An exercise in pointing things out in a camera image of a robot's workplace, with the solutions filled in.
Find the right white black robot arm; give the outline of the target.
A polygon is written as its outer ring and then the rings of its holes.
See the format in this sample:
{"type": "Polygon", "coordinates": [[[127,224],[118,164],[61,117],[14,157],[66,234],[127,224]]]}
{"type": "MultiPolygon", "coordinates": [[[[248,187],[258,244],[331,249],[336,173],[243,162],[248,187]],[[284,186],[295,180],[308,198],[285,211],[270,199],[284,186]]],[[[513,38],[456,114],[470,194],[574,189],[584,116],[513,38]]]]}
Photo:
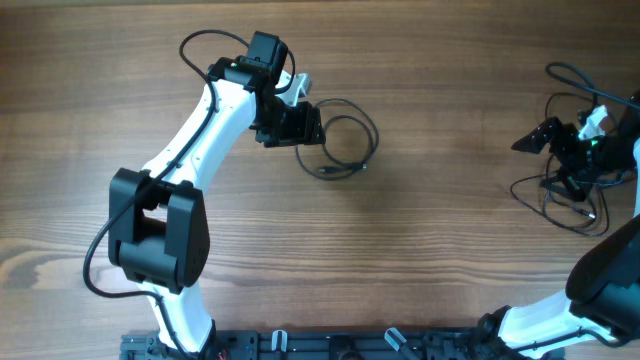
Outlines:
{"type": "MultiPolygon", "coordinates": [[[[549,149],[560,163],[554,179],[583,201],[602,176],[639,170],[639,97],[627,101],[612,134],[600,127],[605,112],[594,108],[581,128],[547,118],[512,148],[533,154],[549,149]]],[[[616,348],[638,337],[639,219],[633,217],[578,261],[564,290],[486,315],[469,349],[477,359],[542,359],[581,342],[616,348]]]]}

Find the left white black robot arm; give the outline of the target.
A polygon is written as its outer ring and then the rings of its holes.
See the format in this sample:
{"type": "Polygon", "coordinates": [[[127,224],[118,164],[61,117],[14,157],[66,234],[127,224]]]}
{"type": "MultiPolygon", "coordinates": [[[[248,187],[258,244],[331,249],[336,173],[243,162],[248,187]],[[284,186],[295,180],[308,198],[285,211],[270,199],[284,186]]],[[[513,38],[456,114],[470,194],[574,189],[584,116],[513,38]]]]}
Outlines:
{"type": "Polygon", "coordinates": [[[141,170],[121,168],[109,188],[101,231],[110,262],[154,305],[157,345],[174,359],[212,359],[216,327],[198,279],[210,249],[204,194],[247,129],[266,148],[322,145],[320,112],[304,101],[309,84],[286,75],[293,58],[276,35],[255,32],[247,52],[198,74],[202,97],[172,141],[141,170]]]}

